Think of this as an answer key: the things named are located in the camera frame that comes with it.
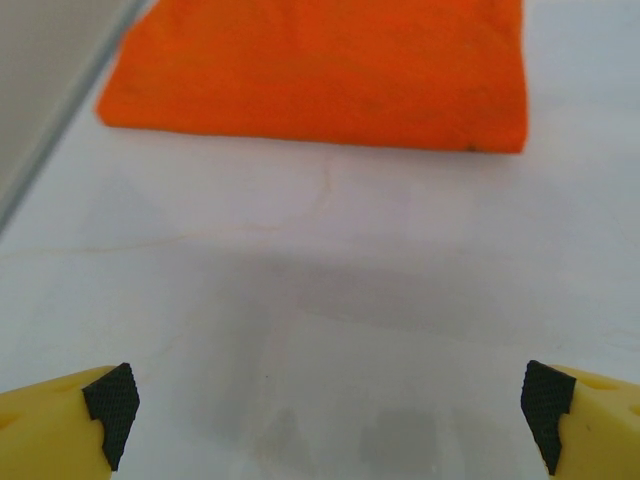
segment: orange towel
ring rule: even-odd
[[[111,126],[520,152],[522,0],[159,0],[98,104]]]

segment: white floor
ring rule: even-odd
[[[546,478],[536,358],[640,382],[640,3],[532,3],[524,156],[77,116],[0,243],[0,391],[130,362],[129,479]]]

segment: gray wall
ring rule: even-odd
[[[0,0],[0,219],[137,3]]]

